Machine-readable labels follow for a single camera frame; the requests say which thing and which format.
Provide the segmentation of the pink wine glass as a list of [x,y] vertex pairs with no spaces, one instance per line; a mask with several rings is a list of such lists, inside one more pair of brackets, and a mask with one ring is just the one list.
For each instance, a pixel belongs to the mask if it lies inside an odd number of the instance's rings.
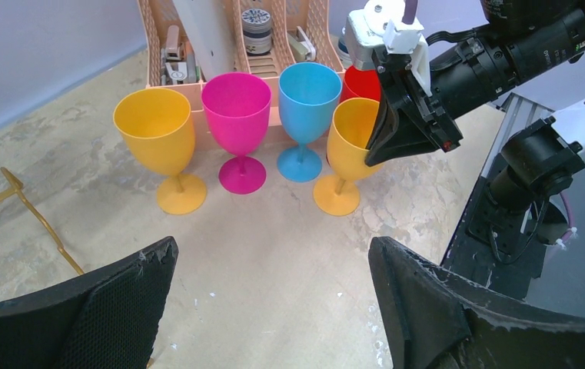
[[253,193],[266,181],[264,165],[250,153],[268,131],[271,99],[269,85],[244,72],[218,75],[202,88],[209,131],[216,143],[234,156],[218,172],[221,185],[232,194]]

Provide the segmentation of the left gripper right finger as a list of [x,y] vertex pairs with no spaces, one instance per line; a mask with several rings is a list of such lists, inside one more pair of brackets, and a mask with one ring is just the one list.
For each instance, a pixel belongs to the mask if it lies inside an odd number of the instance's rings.
[[396,368],[585,368],[585,317],[499,294],[386,236],[368,260]]

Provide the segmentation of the yellow wine glass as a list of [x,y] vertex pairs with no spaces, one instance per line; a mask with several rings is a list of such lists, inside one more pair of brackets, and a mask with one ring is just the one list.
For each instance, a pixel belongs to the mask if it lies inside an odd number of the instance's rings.
[[355,182],[376,173],[380,165],[365,164],[367,143],[373,131],[379,102],[350,98],[335,109],[327,138],[327,159],[333,173],[315,183],[313,199],[325,213],[345,216],[360,204]]
[[156,201],[168,214],[189,214],[202,206],[207,188],[198,176],[186,174],[196,145],[191,104],[169,88],[145,88],[116,105],[113,122],[134,158],[165,177]]

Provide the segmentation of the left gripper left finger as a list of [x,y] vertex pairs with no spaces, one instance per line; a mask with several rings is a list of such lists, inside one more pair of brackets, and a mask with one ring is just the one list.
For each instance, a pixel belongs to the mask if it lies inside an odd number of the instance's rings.
[[172,236],[0,301],[0,368],[146,368],[178,259]]

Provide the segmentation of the blue wine glass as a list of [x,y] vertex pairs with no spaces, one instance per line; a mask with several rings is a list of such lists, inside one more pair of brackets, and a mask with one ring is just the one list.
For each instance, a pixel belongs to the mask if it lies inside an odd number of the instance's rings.
[[312,181],[321,173],[322,160],[307,146],[330,127],[341,96],[341,78],[326,65],[297,63],[283,70],[278,91],[281,125],[297,144],[279,154],[277,168],[287,180]]

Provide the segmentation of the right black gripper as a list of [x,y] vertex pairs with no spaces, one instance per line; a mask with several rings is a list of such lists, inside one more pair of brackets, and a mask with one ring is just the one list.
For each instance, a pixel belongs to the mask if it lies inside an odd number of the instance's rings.
[[506,35],[495,30],[437,32],[429,42],[453,47],[428,64],[430,87],[420,85],[407,56],[377,52],[381,100],[364,163],[386,161],[460,146],[456,119],[491,102],[507,88]]

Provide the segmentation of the red wine glass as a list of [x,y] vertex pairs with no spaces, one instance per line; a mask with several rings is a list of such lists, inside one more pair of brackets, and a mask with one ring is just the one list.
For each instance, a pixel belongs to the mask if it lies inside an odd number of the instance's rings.
[[350,98],[381,99],[381,87],[375,70],[360,71],[350,66],[344,73],[340,102]]

